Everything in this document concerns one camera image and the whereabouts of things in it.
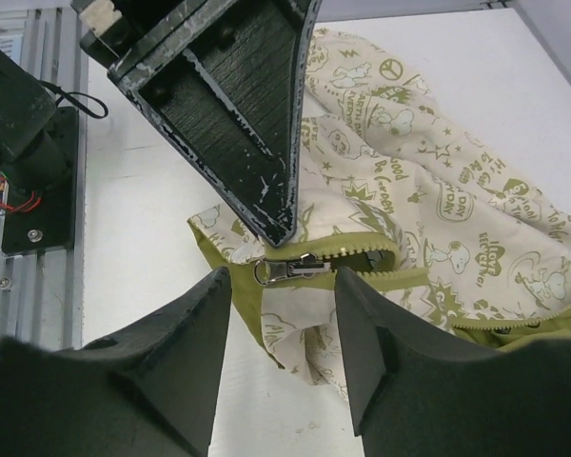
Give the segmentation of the cream green-printed hooded jacket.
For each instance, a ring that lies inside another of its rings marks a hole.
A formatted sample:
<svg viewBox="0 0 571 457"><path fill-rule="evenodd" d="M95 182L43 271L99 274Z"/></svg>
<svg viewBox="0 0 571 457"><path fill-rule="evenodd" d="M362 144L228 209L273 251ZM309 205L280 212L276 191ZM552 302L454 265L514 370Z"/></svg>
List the cream green-printed hooded jacket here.
<svg viewBox="0 0 571 457"><path fill-rule="evenodd" d="M224 204L188 223L278 368L346 395L338 268L465 340L508 351L571 337L571 216L443 116L422 76L363 37L318 29L305 86L297 229L270 248ZM260 259L311 252L334 272L261 286Z"/></svg>

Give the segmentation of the silver metal zipper slider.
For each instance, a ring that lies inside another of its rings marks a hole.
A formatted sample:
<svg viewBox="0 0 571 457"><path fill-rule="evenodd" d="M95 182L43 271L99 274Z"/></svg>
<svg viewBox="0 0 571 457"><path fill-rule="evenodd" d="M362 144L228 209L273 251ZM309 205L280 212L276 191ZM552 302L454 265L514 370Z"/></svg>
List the silver metal zipper slider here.
<svg viewBox="0 0 571 457"><path fill-rule="evenodd" d="M253 267L253 277L257 284L270 286L287 280L311 279L334 271L328 259L307 252L287 260L260 259Z"/></svg>

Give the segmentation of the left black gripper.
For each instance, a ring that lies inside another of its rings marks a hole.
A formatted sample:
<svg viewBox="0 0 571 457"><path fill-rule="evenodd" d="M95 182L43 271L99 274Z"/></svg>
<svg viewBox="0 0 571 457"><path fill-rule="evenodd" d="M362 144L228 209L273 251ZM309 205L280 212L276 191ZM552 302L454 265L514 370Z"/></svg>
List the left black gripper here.
<svg viewBox="0 0 571 457"><path fill-rule="evenodd" d="M115 62L130 50L152 50L192 20L215 22L233 1L72 1L88 29L81 48L98 62Z"/></svg>

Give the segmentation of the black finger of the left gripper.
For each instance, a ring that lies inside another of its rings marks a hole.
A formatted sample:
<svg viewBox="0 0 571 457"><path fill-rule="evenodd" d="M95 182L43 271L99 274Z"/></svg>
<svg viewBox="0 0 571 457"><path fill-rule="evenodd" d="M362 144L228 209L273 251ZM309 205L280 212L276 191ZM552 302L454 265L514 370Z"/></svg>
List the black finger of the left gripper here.
<svg viewBox="0 0 571 457"><path fill-rule="evenodd" d="M109 79L273 247L296 229L316 1L120 1Z"/></svg>

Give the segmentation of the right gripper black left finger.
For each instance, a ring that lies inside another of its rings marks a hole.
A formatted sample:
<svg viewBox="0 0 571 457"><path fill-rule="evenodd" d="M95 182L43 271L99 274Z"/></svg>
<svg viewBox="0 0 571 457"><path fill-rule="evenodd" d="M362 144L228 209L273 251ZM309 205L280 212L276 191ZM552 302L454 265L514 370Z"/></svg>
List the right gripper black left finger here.
<svg viewBox="0 0 571 457"><path fill-rule="evenodd" d="M205 456L231 282L217 268L83 348L0 336L0 456Z"/></svg>

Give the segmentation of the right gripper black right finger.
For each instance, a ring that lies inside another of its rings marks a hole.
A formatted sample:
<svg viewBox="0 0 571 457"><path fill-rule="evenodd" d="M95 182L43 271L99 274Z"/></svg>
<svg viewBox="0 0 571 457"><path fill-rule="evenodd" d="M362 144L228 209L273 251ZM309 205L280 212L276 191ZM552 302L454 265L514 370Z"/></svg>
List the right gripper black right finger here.
<svg viewBox="0 0 571 457"><path fill-rule="evenodd" d="M571 338L510 352L465 341L348 268L335 304L367 456L571 456Z"/></svg>

